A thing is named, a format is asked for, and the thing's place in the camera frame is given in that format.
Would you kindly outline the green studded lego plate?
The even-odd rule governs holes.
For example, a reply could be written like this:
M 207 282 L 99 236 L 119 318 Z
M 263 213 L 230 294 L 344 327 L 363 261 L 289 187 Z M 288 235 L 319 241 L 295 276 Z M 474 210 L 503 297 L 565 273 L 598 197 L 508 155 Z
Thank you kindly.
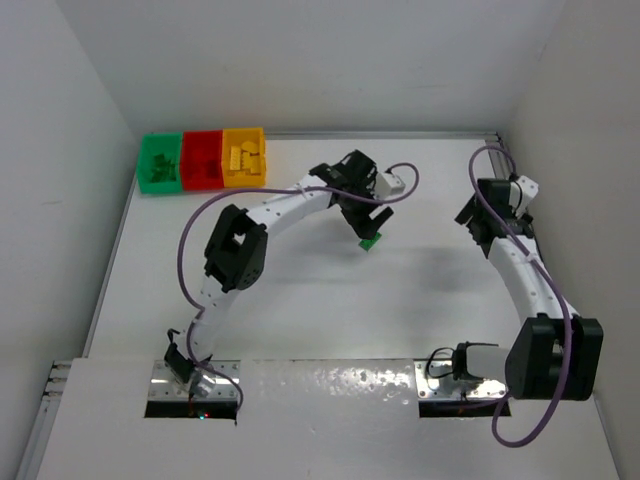
M 377 232 L 371 239 L 362 239 L 359 242 L 359 247 L 364 251 L 369 252 L 381 238 L 382 234 Z

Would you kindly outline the yellow lego brick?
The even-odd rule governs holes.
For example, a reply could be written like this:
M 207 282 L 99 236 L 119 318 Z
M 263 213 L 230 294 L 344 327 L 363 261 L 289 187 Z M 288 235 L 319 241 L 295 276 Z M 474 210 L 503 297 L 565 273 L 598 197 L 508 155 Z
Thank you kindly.
M 242 169 L 244 176 L 261 176 L 263 174 L 263 158 L 260 153 L 250 154 L 242 150 Z

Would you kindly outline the yellow round lego piece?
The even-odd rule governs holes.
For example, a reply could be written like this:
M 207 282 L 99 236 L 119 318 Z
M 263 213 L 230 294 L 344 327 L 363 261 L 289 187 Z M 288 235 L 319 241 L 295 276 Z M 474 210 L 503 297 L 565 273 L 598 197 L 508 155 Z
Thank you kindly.
M 245 141 L 241 144 L 241 149 L 243 151 L 249 152 L 250 154 L 257 154 L 259 152 L 259 147 L 256 143 Z

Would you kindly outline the small yellow lego piece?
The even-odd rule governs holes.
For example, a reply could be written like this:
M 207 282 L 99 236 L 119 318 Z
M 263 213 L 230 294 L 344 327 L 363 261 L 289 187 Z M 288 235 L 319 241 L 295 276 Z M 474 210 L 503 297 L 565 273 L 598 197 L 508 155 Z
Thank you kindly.
M 229 156 L 229 170 L 237 172 L 242 169 L 242 150 L 238 146 L 232 146 L 230 148 Z

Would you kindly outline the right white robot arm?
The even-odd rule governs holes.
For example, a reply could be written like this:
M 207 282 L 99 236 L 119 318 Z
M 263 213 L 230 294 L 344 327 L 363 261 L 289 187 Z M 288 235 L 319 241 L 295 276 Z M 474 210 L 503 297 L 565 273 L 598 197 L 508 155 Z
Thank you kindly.
M 566 352 L 564 316 L 572 344 L 564 400 L 585 401 L 593 391 L 604 331 L 595 318 L 562 307 L 546 281 L 544 266 L 526 207 L 538 193 L 526 176 L 477 181 L 473 195 L 455 218 L 465 226 L 485 258 L 500 274 L 516 308 L 521 329 L 505 355 L 507 390 L 516 399 L 550 400 L 560 379 Z

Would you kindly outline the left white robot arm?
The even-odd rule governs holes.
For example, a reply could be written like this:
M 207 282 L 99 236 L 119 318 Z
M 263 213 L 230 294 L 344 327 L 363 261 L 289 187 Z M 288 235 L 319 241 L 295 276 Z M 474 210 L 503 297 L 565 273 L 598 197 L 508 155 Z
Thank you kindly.
M 381 171 L 359 150 L 341 161 L 319 164 L 287 189 L 270 190 L 269 198 L 252 208 L 226 206 L 204 249 L 204 276 L 198 296 L 182 294 L 197 310 L 189 331 L 170 330 L 165 362 L 177 379 L 188 382 L 197 361 L 212 354 L 214 339 L 239 292 L 261 276 L 269 241 L 305 217 L 339 207 L 361 240 L 372 240 L 392 216 L 392 198 L 406 188 L 391 170 Z

